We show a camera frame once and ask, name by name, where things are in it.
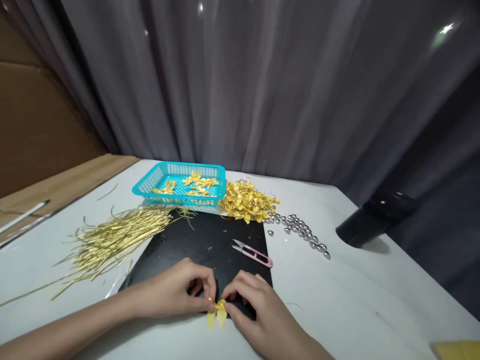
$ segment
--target black container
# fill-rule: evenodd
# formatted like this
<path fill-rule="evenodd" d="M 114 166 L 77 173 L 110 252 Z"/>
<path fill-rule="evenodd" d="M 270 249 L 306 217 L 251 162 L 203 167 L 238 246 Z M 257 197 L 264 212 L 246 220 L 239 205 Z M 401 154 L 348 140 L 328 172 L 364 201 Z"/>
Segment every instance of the black container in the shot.
<path fill-rule="evenodd" d="M 335 230 L 347 244 L 360 248 L 409 217 L 417 202 L 399 192 L 377 191 Z"/>

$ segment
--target pink scissors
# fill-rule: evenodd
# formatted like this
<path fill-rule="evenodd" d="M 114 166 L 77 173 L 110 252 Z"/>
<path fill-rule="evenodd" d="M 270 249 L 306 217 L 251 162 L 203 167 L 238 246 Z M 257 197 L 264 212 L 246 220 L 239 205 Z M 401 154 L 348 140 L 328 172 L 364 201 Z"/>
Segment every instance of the pink scissors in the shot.
<path fill-rule="evenodd" d="M 232 240 L 236 242 L 238 246 L 232 245 L 231 247 L 241 252 L 243 255 L 252 258 L 253 260 L 259 262 L 262 265 L 265 265 L 267 268 L 271 268 L 274 265 L 274 262 L 268 256 L 263 255 L 261 252 L 258 252 L 254 248 L 244 244 L 241 241 L 235 239 Z"/>

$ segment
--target teal basket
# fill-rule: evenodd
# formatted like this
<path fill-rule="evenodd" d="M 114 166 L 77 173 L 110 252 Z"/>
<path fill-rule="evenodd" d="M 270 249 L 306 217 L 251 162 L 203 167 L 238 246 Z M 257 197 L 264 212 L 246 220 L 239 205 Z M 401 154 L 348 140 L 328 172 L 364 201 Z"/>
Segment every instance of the teal basket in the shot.
<path fill-rule="evenodd" d="M 192 172 L 200 171 L 202 178 L 215 178 L 218 185 L 208 189 L 210 196 L 189 196 L 184 195 L 191 191 L 182 180 L 188 178 Z M 157 194 L 153 189 L 163 189 L 167 181 L 175 181 L 174 194 Z M 216 207 L 219 200 L 225 196 L 225 168 L 218 165 L 197 164 L 188 162 L 163 161 L 151 168 L 133 187 L 132 192 L 145 198 L 152 204 L 178 205 L 178 206 L 201 206 Z"/>

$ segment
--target white table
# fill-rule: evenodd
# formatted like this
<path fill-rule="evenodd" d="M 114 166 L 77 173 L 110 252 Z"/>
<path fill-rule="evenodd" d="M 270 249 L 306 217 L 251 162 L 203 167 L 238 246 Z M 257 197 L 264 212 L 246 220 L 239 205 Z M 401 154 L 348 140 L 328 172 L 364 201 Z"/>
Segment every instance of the white table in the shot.
<path fill-rule="evenodd" d="M 71 252 L 68 237 L 83 225 L 137 207 L 133 185 L 157 161 L 141 160 L 60 213 L 0 250 L 0 303 L 69 273 L 54 263 Z M 388 236 L 356 249 L 335 227 L 357 207 L 336 187 L 227 171 L 228 180 L 250 176 L 264 193 L 280 198 L 277 211 L 296 214 L 321 242 L 331 260 L 312 250 L 282 225 L 265 225 L 273 286 L 301 326 L 337 359 L 435 359 L 432 341 L 480 341 L 480 322 L 438 285 Z M 116 189 L 105 198 L 115 184 Z M 147 246 L 131 255 L 134 263 Z M 95 281 L 74 284 L 55 301 L 57 283 L 0 307 L 0 344 L 117 292 L 130 261 Z M 80 353 L 102 359 L 252 359 L 256 353 L 228 320 L 210 332 L 205 316 L 178 321 L 125 324 Z"/>

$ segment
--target black mat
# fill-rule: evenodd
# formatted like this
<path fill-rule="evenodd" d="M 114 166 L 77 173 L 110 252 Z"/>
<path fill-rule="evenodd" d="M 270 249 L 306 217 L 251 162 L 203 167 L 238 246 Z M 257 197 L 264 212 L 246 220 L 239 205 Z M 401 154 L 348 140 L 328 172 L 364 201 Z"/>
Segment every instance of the black mat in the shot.
<path fill-rule="evenodd" d="M 178 217 L 175 210 L 171 214 L 174 219 Z M 227 220 L 219 215 L 199 212 L 190 224 L 194 230 L 186 219 L 180 219 L 154 236 L 118 291 L 157 275 L 185 257 L 213 268 L 217 283 L 215 301 L 220 300 L 225 286 L 240 270 L 260 274 L 272 285 L 268 267 L 232 248 L 235 245 L 232 239 L 237 239 L 268 256 L 262 223 L 252 221 L 247 224 L 243 220 Z M 237 296 L 232 303 L 249 318 L 256 318 L 255 310 L 249 304 L 243 305 L 241 297 Z"/>

